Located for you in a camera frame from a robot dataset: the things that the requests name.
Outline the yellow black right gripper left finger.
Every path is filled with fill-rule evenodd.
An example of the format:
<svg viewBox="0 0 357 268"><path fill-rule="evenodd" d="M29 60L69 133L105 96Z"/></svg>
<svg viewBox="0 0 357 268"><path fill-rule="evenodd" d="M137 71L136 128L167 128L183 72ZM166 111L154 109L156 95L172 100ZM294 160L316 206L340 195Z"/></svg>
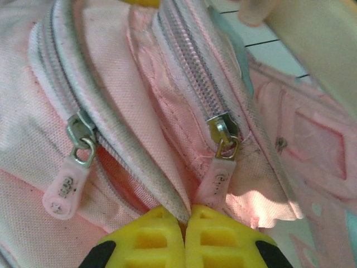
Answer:
<svg viewBox="0 0 357 268"><path fill-rule="evenodd" d="M103 237L81 267L185 267L185 246L177 219L156 207Z"/></svg>

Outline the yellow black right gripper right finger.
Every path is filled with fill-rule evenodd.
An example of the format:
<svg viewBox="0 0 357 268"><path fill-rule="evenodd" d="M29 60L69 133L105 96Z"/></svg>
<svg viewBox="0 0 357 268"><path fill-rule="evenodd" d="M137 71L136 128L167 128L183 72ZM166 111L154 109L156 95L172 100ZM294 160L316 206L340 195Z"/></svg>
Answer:
<svg viewBox="0 0 357 268"><path fill-rule="evenodd" d="M292 267L269 236L209 207L195 205L185 237L186 267Z"/></svg>

